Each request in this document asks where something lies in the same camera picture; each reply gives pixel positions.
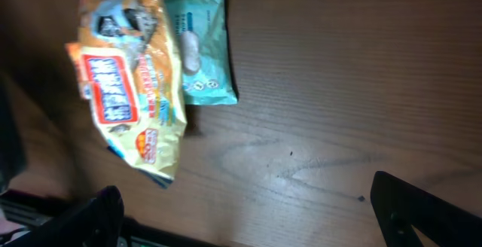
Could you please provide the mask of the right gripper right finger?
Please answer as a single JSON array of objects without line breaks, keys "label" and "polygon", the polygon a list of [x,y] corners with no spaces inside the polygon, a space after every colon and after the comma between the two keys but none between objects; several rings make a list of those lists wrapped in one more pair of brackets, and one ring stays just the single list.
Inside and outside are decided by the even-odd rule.
[{"label": "right gripper right finger", "polygon": [[375,172],[370,199],[387,246],[421,246],[416,230],[439,246],[481,245],[480,217],[387,172]]}]

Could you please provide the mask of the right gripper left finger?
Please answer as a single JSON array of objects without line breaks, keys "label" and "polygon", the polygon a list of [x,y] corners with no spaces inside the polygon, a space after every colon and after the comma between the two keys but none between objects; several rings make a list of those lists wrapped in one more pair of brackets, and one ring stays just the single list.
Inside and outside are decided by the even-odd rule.
[{"label": "right gripper left finger", "polygon": [[116,247],[124,202],[115,186],[7,243],[7,247]]}]

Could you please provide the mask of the mint white snack packet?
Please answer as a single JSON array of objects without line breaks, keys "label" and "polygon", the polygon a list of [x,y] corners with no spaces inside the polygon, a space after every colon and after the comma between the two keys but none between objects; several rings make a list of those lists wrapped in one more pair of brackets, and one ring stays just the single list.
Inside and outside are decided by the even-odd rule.
[{"label": "mint white snack packet", "polygon": [[166,0],[182,57],[185,103],[235,105],[225,0]]}]

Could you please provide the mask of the small orange snack box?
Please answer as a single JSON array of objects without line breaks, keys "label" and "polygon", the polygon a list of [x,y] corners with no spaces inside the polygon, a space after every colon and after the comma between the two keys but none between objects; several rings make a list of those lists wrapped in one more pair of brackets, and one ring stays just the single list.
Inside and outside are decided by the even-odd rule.
[{"label": "small orange snack box", "polygon": [[75,75],[78,83],[80,97],[85,100],[91,100],[90,82],[81,66],[81,47],[78,42],[70,42],[65,44],[66,51],[75,68]]}]

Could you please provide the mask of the yellow red noodle packet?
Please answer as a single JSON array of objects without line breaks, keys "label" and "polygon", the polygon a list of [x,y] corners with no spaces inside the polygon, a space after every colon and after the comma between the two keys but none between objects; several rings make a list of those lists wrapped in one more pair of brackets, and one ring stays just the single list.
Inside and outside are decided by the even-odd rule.
[{"label": "yellow red noodle packet", "polygon": [[163,0],[80,0],[79,19],[76,42],[96,128],[129,166],[171,184],[187,118]]}]

